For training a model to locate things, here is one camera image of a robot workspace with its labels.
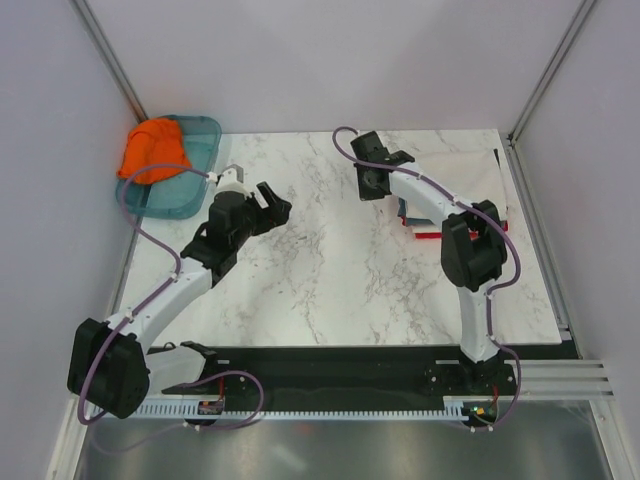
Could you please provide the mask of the white and green t shirt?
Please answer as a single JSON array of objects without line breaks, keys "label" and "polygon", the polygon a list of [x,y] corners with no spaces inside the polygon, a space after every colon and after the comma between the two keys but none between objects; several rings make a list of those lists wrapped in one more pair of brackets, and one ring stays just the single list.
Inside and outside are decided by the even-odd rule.
[{"label": "white and green t shirt", "polygon": [[505,219],[508,212],[497,149],[418,154],[417,165],[447,191],[472,202],[490,200]]}]

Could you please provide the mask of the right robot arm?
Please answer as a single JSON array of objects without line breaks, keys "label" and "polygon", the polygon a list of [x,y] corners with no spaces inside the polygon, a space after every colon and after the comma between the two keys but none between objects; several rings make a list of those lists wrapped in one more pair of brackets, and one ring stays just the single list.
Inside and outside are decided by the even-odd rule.
[{"label": "right robot arm", "polygon": [[517,282],[521,262],[489,200],[473,203],[429,178],[404,151],[383,146],[375,131],[351,141],[345,157],[356,168],[363,201],[394,195],[418,207],[441,233],[440,263],[457,288],[462,337],[458,381],[477,394],[489,387],[502,364],[502,346],[493,330],[496,290]]}]

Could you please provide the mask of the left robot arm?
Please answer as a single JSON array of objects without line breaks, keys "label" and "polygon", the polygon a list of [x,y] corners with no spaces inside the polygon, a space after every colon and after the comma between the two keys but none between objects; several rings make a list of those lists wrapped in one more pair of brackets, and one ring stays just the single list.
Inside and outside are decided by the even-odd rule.
[{"label": "left robot arm", "polygon": [[285,225],[292,205],[261,182],[256,193],[216,193],[208,219],[180,253],[180,263],[134,307],[99,322],[87,319],[75,332],[67,377],[68,390],[81,402],[124,419],[150,394],[189,385],[208,393],[219,382],[209,350],[184,342],[151,352],[157,337],[187,306],[213,289],[236,265],[251,237]]}]

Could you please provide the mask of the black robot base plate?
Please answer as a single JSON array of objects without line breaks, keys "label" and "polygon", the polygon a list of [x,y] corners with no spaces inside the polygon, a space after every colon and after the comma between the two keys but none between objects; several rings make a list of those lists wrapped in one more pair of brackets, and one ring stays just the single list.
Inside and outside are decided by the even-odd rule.
[{"label": "black robot base plate", "polygon": [[469,383],[454,346],[214,347],[209,352],[199,385],[166,393],[230,394],[261,407],[266,397],[293,395],[505,398],[517,386],[504,353],[496,376]]}]

